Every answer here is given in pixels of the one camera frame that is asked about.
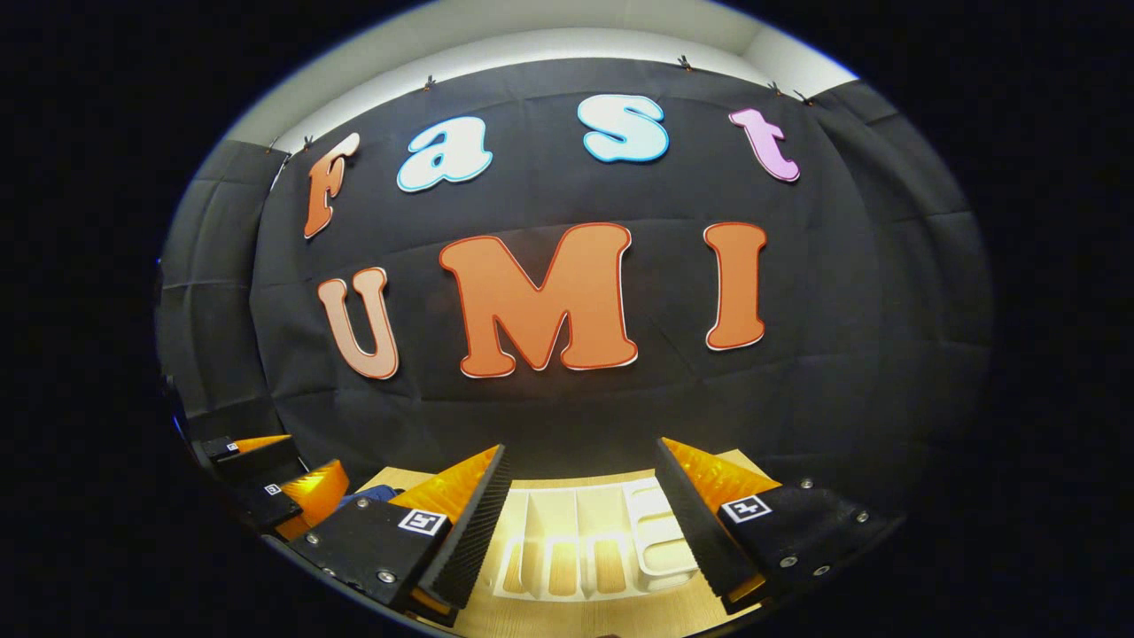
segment white ceiling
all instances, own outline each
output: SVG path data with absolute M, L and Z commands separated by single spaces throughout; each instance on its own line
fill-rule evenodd
M 443 82 L 525 60 L 676 62 L 682 53 L 696 68 L 752 82 L 772 78 L 788 93 L 795 87 L 811 95 L 854 78 L 776 28 L 705 0 L 439 0 L 314 60 L 272 90 L 226 137 L 263 145 L 277 141 L 276 147 L 294 152 L 304 135 L 318 137 L 420 87 L 425 69 Z

